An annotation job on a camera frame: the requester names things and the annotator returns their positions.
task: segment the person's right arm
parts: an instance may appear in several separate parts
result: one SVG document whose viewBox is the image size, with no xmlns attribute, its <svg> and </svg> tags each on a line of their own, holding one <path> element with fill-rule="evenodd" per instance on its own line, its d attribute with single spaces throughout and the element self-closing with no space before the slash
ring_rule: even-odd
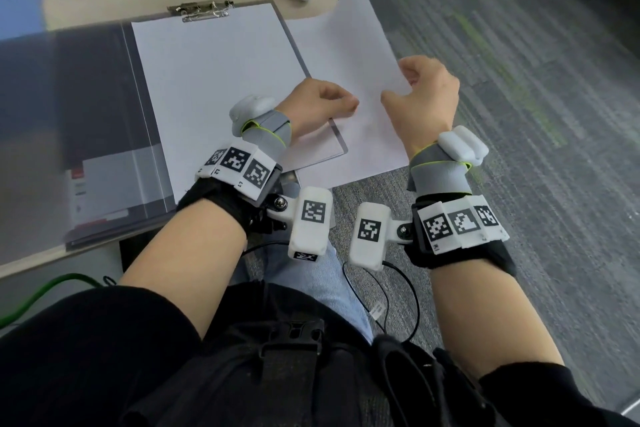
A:
<svg viewBox="0 0 640 427">
<path fill-rule="evenodd" d="M 400 60 L 412 92 L 381 100 L 409 159 L 451 130 L 460 82 L 437 59 Z M 431 271 L 438 323 L 446 349 L 478 379 L 519 362 L 562 365 L 540 316 L 515 278 L 490 262 L 460 262 Z"/>
</svg>

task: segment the light blue jeans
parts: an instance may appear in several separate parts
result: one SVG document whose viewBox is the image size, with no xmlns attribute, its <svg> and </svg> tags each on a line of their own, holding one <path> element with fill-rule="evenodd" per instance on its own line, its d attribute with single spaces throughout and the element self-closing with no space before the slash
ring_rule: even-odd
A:
<svg viewBox="0 0 640 427">
<path fill-rule="evenodd" d="M 265 241 L 288 240 L 287 232 L 276 232 L 265 236 Z M 342 264 L 335 248 L 328 243 L 326 254 L 317 262 L 292 260 L 287 256 L 287 246 L 270 245 L 260 248 L 264 262 L 264 281 L 269 284 L 296 289 L 323 303 L 345 318 L 364 338 L 371 343 L 373 332 L 369 324 L 369 313 L 358 301 L 342 274 Z M 248 282 L 249 273 L 244 260 L 240 260 L 230 286 Z"/>
</svg>

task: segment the black sleeve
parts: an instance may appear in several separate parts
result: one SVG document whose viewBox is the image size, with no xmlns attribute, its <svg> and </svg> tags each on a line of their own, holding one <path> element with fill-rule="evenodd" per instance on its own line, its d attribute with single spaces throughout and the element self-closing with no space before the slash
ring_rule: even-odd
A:
<svg viewBox="0 0 640 427">
<path fill-rule="evenodd" d="M 112 426 L 199 347 L 189 320 L 158 294 L 75 294 L 0 339 L 2 424 Z"/>
<path fill-rule="evenodd" d="M 480 379 L 484 396 L 513 427 L 638 427 L 622 415 L 594 407 L 569 368 L 551 363 L 514 363 Z"/>
</svg>

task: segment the hand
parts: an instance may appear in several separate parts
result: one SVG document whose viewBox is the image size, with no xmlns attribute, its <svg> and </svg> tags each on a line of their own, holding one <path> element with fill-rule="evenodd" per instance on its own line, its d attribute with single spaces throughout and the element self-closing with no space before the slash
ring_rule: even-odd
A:
<svg viewBox="0 0 640 427">
<path fill-rule="evenodd" d="M 322 127 L 330 118 L 350 117 L 359 101 L 344 88 L 307 78 L 275 109 L 291 121 L 291 142 Z"/>
<path fill-rule="evenodd" d="M 443 63 L 427 56 L 400 59 L 398 66 L 412 86 L 412 92 L 401 96 L 387 90 L 380 99 L 404 144 L 406 155 L 412 159 L 438 140 L 443 131 L 451 130 L 460 81 Z"/>
</svg>

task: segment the transparent plastic folder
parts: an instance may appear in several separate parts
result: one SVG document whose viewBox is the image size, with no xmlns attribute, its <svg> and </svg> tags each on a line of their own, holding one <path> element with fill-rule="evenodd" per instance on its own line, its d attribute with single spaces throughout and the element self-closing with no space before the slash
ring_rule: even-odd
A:
<svg viewBox="0 0 640 427">
<path fill-rule="evenodd" d="M 130 23 L 0 41 L 0 264 L 173 210 Z"/>
</svg>

